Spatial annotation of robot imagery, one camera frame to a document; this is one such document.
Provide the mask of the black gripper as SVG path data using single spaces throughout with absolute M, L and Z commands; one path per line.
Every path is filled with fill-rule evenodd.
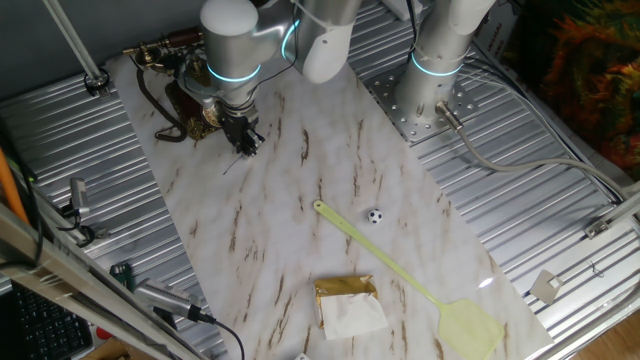
M 223 104 L 221 110 L 222 130 L 228 140 L 234 140 L 236 152 L 246 156 L 256 153 L 265 138 L 255 132 L 258 122 L 255 103 L 242 106 Z

